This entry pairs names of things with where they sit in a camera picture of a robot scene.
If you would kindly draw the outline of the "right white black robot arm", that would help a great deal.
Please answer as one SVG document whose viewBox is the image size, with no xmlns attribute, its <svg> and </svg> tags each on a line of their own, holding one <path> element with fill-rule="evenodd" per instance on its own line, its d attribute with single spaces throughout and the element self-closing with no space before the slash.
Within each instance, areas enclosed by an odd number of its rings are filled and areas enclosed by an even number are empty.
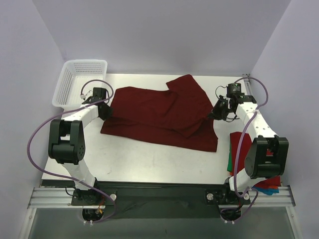
<svg viewBox="0 0 319 239">
<path fill-rule="evenodd" d="M 208 117 L 213 120 L 230 121 L 233 113 L 244 125 L 237 146 L 234 173 L 229 178 L 229 186 L 221 190 L 221 199 L 233 203 L 243 197 L 257 183 L 276 176 L 285 170 L 289 141 L 278 136 L 267 124 L 252 95 L 242 92 L 241 84 L 234 82 L 226 86 L 226 96 L 219 96 Z M 252 144 L 244 160 L 244 168 L 238 170 L 242 141 L 248 134 Z"/>
</svg>

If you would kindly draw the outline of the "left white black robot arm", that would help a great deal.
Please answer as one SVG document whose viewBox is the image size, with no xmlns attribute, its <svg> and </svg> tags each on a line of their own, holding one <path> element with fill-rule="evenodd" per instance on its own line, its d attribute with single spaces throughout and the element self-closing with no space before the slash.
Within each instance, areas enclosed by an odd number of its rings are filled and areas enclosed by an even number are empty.
<svg viewBox="0 0 319 239">
<path fill-rule="evenodd" d="M 94 87 L 93 95 L 83 102 L 81 108 L 73 110 L 63 119 L 54 119 L 50 123 L 48 155 L 61 164 L 74 181 L 73 196 L 89 205 L 97 204 L 103 196 L 97 190 L 97 179 L 84 160 L 84 128 L 97 118 L 110 118 L 113 109 L 105 102 L 108 96 L 105 88 Z"/>
</svg>

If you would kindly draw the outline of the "dark red t shirt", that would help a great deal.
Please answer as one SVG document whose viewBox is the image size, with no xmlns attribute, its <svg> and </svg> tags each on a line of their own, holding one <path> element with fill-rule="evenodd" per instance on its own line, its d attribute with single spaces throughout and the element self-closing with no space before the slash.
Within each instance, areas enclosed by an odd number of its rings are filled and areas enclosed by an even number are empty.
<svg viewBox="0 0 319 239">
<path fill-rule="evenodd" d="M 216 152 L 218 137 L 208 114 L 213 105 L 191 75 L 166 83 L 157 91 L 123 87 L 115 91 L 112 116 L 103 123 L 101 134 Z"/>
</svg>

